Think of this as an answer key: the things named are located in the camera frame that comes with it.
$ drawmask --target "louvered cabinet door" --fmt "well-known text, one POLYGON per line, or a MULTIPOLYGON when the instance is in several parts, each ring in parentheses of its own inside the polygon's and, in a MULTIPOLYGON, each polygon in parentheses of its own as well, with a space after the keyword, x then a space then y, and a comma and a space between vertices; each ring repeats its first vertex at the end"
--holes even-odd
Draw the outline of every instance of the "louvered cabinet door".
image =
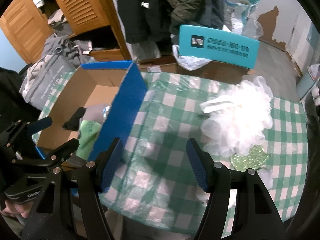
POLYGON ((13 0, 0 18, 0 28, 26 63, 40 57, 52 30, 32 0, 13 0))
POLYGON ((99 0, 56 0, 74 34, 109 25, 99 0))

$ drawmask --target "white wall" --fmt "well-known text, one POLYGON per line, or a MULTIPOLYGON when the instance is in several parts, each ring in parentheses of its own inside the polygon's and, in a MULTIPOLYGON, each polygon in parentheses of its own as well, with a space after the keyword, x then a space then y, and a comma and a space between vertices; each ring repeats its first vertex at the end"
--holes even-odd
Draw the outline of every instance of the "white wall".
POLYGON ((19 72, 25 65, 26 63, 0 29, 0 67, 19 72))
POLYGON ((319 60, 319 34, 314 28, 311 19, 305 10, 301 9, 298 15, 294 32, 287 51, 297 63, 301 71, 319 60))
POLYGON ((279 15, 272 39, 276 39, 277 42, 284 41, 288 44, 298 13, 302 7, 297 0, 260 0, 257 18, 261 14, 273 10, 275 6, 279 9, 279 15))

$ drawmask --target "green checkered tablecloth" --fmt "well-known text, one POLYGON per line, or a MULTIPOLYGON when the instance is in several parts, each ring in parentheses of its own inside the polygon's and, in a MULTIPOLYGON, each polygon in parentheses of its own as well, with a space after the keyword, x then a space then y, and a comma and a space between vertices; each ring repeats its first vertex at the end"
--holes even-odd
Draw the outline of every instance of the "green checkered tablecloth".
MULTIPOLYGON (((109 208, 143 224, 194 234, 205 208, 194 194, 196 179, 185 153, 186 142, 195 138, 203 147, 208 141, 200 130, 207 116, 199 104, 229 85, 169 73, 143 76, 148 92, 110 190, 100 199, 109 208)), ((43 117, 59 92, 53 94, 43 117)), ((263 148, 271 154, 266 162, 273 176, 269 193, 282 220, 286 220, 297 210, 306 179, 307 127, 301 104, 274 98, 271 106, 274 125, 264 131, 263 148)), ((229 158, 212 157, 233 168, 229 158)), ((229 208, 224 236, 231 233, 234 212, 234 206, 229 208)))

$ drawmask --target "plastic bag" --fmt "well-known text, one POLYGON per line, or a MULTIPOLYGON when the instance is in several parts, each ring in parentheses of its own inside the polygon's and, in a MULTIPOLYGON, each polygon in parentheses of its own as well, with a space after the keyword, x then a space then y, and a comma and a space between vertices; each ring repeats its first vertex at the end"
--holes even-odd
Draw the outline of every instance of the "plastic bag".
POLYGON ((260 0, 224 0, 224 24, 236 34, 258 39, 263 35, 256 20, 256 8, 260 0))
POLYGON ((310 75, 314 80, 320 77, 319 68, 320 68, 320 64, 313 64, 310 67, 308 67, 310 75))
POLYGON ((189 57, 189 56, 179 56, 179 45, 172 45, 172 52, 177 61, 177 63, 187 69, 187 70, 196 70, 198 68, 207 65, 212 60, 206 58, 198 57, 189 57))
POLYGON ((202 132, 211 138, 204 151, 230 157, 237 153, 247 156, 254 145, 265 140, 264 129, 270 129, 271 89, 263 77, 253 82, 244 80, 239 85, 230 85, 218 97, 201 103, 204 113, 210 117, 201 126, 202 132))

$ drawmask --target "small card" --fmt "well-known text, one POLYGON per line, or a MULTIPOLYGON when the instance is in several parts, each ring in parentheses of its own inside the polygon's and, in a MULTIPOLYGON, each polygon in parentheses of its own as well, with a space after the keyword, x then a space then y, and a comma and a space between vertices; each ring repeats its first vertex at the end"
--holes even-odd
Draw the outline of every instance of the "small card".
POLYGON ((148 72, 156 72, 156 73, 161 73, 161 68, 160 66, 152 66, 152 67, 148 67, 148 72))

